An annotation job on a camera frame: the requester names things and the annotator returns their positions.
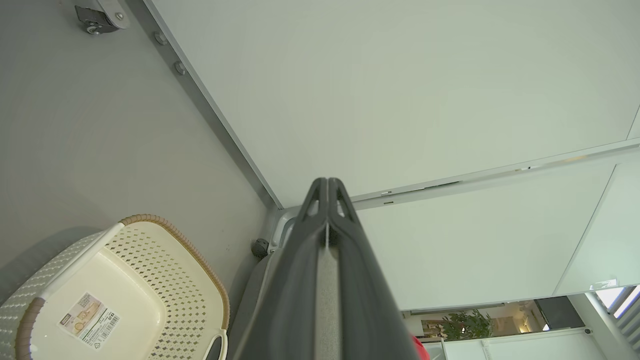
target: brown woven trim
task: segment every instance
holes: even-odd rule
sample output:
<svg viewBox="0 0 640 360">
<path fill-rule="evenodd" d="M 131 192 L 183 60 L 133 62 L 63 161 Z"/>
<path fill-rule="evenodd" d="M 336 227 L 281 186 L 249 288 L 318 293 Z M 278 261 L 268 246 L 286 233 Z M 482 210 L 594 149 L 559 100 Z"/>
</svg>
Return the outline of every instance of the brown woven trim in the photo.
<svg viewBox="0 0 640 360">
<path fill-rule="evenodd" d="M 36 317 L 44 306 L 44 299 L 37 297 L 31 301 L 27 311 L 22 315 L 18 330 L 15 333 L 15 358 L 17 360 L 31 359 L 31 331 L 36 322 Z"/>
<path fill-rule="evenodd" d="M 152 222 L 154 224 L 162 226 L 164 230 L 167 230 L 176 240 L 178 240 L 178 242 L 182 244 L 182 246 L 184 246 L 185 249 L 187 249 L 187 251 L 191 254 L 191 256 L 193 256 L 193 258 L 196 259 L 198 264 L 200 264 L 200 266 L 202 267 L 202 270 L 204 270 L 204 272 L 207 273 L 207 275 L 209 276 L 213 284 L 216 286 L 216 288 L 220 292 L 220 295 L 222 296 L 224 314 L 223 314 L 221 328 L 227 329 L 227 327 L 229 327 L 229 296 L 227 295 L 227 291 L 225 290 L 225 287 L 222 285 L 222 282 L 220 281 L 216 273 L 213 272 L 213 269 L 211 268 L 211 266 L 209 266 L 207 261 L 198 251 L 198 249 L 196 249 L 195 246 L 193 246 L 193 244 L 189 240 L 187 240 L 187 238 L 180 231 L 178 231 L 178 229 L 176 229 L 175 226 L 173 226 L 173 224 L 167 221 L 167 219 L 161 218 L 157 215 L 151 215 L 151 214 L 133 215 L 131 217 L 127 217 L 120 220 L 120 223 L 122 223 L 124 226 L 127 226 L 135 222 L 143 222 L 143 221 Z"/>
</svg>

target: black caster wheel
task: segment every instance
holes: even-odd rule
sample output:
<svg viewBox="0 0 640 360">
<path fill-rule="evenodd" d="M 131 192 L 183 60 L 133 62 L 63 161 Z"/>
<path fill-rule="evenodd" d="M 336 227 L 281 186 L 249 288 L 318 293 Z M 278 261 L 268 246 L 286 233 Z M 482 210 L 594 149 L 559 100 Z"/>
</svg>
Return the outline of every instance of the black caster wheel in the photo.
<svg viewBox="0 0 640 360">
<path fill-rule="evenodd" d="M 267 256 L 267 249 L 269 248 L 269 243 L 265 239 L 255 240 L 255 243 L 251 245 L 251 253 L 256 258 L 262 259 Z"/>
</svg>

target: cream plastic basket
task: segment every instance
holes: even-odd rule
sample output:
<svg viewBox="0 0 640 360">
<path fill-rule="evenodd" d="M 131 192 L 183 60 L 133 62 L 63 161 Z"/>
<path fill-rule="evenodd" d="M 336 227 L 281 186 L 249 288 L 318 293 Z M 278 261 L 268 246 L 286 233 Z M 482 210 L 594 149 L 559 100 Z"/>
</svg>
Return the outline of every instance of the cream plastic basket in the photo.
<svg viewBox="0 0 640 360">
<path fill-rule="evenodd" d="M 0 307 L 2 359 L 185 359 L 227 354 L 220 280 L 168 221 L 135 215 L 58 254 Z"/>
</svg>

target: barcode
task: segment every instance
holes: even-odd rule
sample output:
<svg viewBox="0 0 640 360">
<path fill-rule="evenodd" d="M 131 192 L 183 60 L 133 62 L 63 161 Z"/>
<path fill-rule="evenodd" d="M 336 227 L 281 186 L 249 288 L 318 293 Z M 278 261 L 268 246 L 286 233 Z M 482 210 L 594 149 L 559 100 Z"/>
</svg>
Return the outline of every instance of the barcode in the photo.
<svg viewBox="0 0 640 360">
<path fill-rule="evenodd" d="M 120 318 L 118 317 L 118 315 L 114 314 L 111 318 L 111 321 L 102 329 L 102 334 L 100 334 L 100 337 L 106 338 L 107 336 L 109 336 L 109 334 L 113 330 L 113 327 L 118 323 L 118 321 L 120 321 Z"/>
</svg>

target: product label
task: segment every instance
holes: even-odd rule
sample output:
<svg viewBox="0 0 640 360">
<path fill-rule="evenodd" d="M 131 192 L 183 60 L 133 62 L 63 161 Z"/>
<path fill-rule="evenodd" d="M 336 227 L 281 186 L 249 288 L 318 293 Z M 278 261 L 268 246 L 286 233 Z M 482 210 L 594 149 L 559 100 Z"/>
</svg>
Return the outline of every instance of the product label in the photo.
<svg viewBox="0 0 640 360">
<path fill-rule="evenodd" d="M 58 325 L 96 351 L 109 339 L 120 317 L 101 301 L 84 295 L 60 320 Z"/>
</svg>

